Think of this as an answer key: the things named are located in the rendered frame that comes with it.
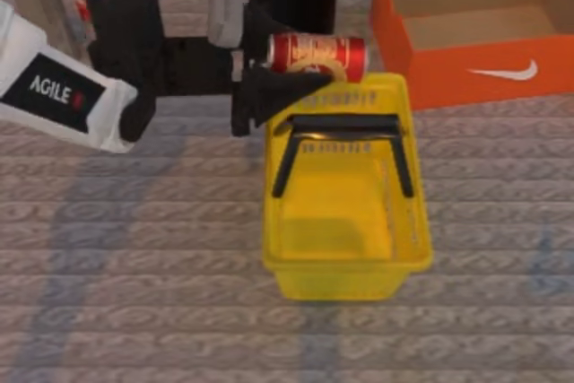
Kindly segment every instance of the bin slot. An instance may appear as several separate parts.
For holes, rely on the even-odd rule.
[[[403,129],[397,114],[297,114],[286,118],[276,129],[291,129],[275,178],[272,195],[283,196],[302,141],[388,140],[395,159],[403,195],[414,197],[413,180],[404,153]]]

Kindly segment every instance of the nike logo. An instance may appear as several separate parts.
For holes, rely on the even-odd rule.
[[[530,66],[523,71],[485,71],[482,69],[469,69],[468,72],[480,75],[496,76],[513,81],[532,80],[538,74],[538,65],[534,60],[530,60]]]

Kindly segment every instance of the open cardboard box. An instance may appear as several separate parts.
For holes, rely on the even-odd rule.
[[[574,90],[574,0],[373,0],[414,109]]]

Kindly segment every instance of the yellow container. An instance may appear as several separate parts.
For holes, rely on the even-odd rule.
[[[266,125],[264,262],[293,300],[382,300],[432,260],[404,78],[334,83]]]

